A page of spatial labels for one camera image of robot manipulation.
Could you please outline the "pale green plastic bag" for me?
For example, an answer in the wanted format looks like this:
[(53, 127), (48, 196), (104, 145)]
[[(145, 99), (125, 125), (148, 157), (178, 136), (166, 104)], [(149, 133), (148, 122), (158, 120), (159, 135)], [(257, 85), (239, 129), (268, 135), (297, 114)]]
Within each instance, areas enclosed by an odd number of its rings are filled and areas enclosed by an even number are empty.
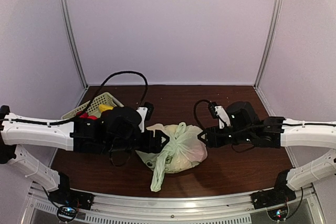
[(142, 162), (153, 171), (150, 190), (161, 190), (165, 174), (176, 174), (196, 167), (207, 158), (205, 144), (197, 136), (202, 132), (195, 125), (155, 124), (147, 127), (150, 131), (162, 131), (170, 140), (158, 154), (136, 151)]

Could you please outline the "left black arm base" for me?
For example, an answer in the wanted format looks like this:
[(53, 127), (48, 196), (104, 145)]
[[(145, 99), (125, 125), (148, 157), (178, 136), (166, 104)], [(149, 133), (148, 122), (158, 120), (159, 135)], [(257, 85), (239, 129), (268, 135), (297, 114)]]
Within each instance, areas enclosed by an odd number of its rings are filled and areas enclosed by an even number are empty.
[(70, 180), (64, 173), (58, 173), (59, 183), (55, 191), (50, 191), (48, 198), (55, 203), (90, 210), (94, 195), (70, 188)]

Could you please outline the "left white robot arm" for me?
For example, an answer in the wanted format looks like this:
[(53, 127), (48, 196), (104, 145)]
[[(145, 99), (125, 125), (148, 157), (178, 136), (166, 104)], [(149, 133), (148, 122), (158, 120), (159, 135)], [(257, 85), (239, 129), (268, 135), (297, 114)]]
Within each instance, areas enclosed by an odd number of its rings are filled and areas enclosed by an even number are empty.
[(110, 154), (138, 150), (159, 153), (170, 138), (161, 130), (147, 130), (152, 108), (148, 104), (137, 110), (122, 106), (106, 110), (93, 119), (83, 112), (62, 121), (24, 118), (1, 107), (1, 164), (16, 167), (26, 177), (39, 183), (64, 205), (76, 197), (70, 190), (68, 176), (47, 168), (29, 154), (24, 145), (47, 146), (75, 153)]

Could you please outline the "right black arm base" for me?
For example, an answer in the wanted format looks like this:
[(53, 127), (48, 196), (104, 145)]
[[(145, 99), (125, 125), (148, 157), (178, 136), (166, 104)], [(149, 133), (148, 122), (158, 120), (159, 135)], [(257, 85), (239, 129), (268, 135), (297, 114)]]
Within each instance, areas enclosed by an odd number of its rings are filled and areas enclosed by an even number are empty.
[(281, 205), (296, 199), (295, 191), (287, 186), (289, 171), (287, 169), (278, 174), (273, 189), (260, 190), (250, 195), (254, 209)]

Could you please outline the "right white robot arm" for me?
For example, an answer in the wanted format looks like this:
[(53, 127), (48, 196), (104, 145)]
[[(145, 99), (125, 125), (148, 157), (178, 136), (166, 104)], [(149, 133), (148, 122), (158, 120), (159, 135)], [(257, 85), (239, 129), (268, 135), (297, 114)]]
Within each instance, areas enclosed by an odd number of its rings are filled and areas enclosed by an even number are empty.
[(260, 120), (249, 102), (238, 101), (224, 108), (206, 100), (212, 118), (218, 126), (201, 127), (197, 138), (206, 147), (251, 144), (253, 148), (307, 146), (328, 148), (321, 157), (297, 168), (279, 173), (275, 188), (269, 192), (272, 203), (279, 204), (307, 184), (335, 174), (335, 123), (307, 122), (269, 116)]

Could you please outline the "red fruit in basket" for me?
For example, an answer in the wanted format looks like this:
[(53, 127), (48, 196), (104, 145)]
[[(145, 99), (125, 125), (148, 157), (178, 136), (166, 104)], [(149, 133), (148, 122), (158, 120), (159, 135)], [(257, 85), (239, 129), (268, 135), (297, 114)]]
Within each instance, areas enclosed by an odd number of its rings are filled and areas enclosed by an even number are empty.
[(88, 116), (87, 119), (90, 119), (90, 120), (97, 120), (98, 118), (94, 115), (91, 115), (91, 116)]

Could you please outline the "yellow banana in basket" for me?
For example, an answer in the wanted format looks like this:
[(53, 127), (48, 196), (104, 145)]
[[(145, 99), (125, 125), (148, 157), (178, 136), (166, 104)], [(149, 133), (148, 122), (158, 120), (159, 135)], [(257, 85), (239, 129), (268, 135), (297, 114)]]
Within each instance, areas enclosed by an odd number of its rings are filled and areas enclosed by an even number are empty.
[(114, 109), (114, 106), (105, 105), (105, 104), (100, 104), (100, 105), (98, 106), (98, 109), (99, 109), (99, 112), (100, 112), (100, 113), (103, 113), (103, 112), (105, 112), (105, 111), (107, 111), (107, 110), (113, 110), (113, 109)]

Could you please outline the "beige perforated plastic basket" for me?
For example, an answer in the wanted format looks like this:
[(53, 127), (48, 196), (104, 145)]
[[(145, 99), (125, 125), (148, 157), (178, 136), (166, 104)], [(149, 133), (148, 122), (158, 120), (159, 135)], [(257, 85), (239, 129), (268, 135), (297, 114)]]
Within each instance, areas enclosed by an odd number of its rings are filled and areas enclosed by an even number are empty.
[[(76, 107), (75, 109), (71, 110), (70, 112), (64, 114), (61, 119), (69, 119), (75, 116), (78, 112), (83, 111), (85, 107), (89, 104), (88, 102), (83, 103), (82, 105)], [(96, 117), (100, 117), (101, 112), (99, 110), (100, 105), (107, 105), (107, 106), (112, 106), (112, 107), (123, 107), (124, 105), (117, 100), (113, 95), (111, 95), (109, 92), (105, 92), (101, 95), (98, 95), (97, 97), (94, 98), (93, 102), (91, 103), (90, 107), (86, 110), (86, 113), (91, 116), (94, 115)]]

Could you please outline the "red apple in basket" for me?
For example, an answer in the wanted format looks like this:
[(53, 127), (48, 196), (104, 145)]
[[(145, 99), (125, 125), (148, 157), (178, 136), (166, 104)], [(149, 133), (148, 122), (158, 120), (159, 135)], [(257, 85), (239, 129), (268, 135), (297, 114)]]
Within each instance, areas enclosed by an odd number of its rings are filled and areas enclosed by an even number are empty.
[(82, 118), (82, 119), (86, 119), (88, 116), (89, 116), (88, 113), (85, 112), (85, 113), (81, 114), (79, 117)]

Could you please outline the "aluminium front rail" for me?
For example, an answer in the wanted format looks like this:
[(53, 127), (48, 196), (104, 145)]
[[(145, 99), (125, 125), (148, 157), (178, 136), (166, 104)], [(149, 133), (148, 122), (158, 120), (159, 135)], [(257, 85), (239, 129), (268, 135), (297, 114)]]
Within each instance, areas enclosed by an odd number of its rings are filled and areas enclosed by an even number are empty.
[[(70, 223), (326, 223), (313, 186), (305, 187), (301, 200), (287, 203), (286, 221), (272, 220), (269, 213), (277, 205), (256, 209), (250, 194), (256, 191), (212, 197), (149, 198), (92, 193), (90, 210), (78, 211)], [(62, 223), (56, 207), (50, 203), (41, 186), (33, 182), (19, 223)]]

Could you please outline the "right aluminium corner post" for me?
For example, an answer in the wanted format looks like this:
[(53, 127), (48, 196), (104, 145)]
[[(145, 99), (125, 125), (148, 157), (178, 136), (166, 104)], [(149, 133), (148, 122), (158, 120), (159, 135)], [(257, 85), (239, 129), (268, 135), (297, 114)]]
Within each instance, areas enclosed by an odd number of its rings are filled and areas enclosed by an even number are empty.
[(263, 75), (266, 71), (267, 62), (270, 57), (271, 48), (272, 48), (272, 45), (275, 39), (276, 28), (278, 25), (278, 20), (279, 20), (281, 9), (282, 9), (282, 4), (283, 4), (283, 0), (274, 0), (268, 34), (267, 34), (264, 50), (262, 53), (262, 58), (261, 58), (261, 62), (259, 65), (257, 77), (254, 83), (255, 90), (257, 90), (260, 87)]

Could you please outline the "aluminium corner post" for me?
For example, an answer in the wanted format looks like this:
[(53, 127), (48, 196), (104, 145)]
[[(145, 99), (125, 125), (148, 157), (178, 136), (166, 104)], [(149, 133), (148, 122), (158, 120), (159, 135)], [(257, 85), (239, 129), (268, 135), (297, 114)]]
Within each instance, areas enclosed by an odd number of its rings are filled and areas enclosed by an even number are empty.
[(82, 64), (79, 58), (76, 40), (74, 36), (74, 31), (73, 31), (72, 24), (71, 24), (71, 18), (70, 18), (67, 0), (60, 0), (60, 6), (61, 6), (61, 12), (62, 12), (64, 24), (65, 24), (65, 31), (66, 31), (66, 36), (68, 39), (70, 52), (71, 52), (71, 55), (72, 55), (72, 58), (75, 64), (75, 69), (77, 71), (81, 86), (83, 87), (83, 89), (86, 89), (88, 87), (88, 84), (87, 84), (86, 77), (83, 71), (83, 67), (82, 67)]
[(268, 34), (267, 34), (264, 50), (262, 53), (262, 58), (261, 58), (261, 62), (259, 65), (257, 77), (254, 83), (255, 90), (257, 90), (260, 87), (263, 75), (266, 71), (267, 62), (270, 57), (271, 48), (272, 48), (272, 45), (275, 39), (276, 28), (278, 25), (278, 20), (279, 20), (281, 9), (282, 9), (282, 4), (283, 4), (283, 0), (274, 0)]

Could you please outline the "left aluminium corner post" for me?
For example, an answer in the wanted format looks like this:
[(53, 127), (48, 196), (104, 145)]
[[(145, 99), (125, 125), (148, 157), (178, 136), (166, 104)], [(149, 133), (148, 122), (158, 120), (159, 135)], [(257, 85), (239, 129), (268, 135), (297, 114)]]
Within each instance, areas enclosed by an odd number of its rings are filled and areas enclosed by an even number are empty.
[(73, 31), (72, 24), (71, 24), (71, 18), (70, 18), (67, 0), (60, 0), (60, 6), (61, 6), (61, 12), (62, 12), (64, 24), (65, 24), (65, 31), (66, 31), (66, 36), (68, 39), (70, 52), (71, 52), (71, 55), (72, 55), (72, 58), (75, 64), (75, 69), (77, 71), (81, 86), (83, 87), (83, 89), (86, 89), (88, 87), (88, 84), (87, 84), (86, 77), (83, 71), (83, 67), (82, 67), (82, 64), (79, 58), (76, 40), (74, 36), (74, 31)]

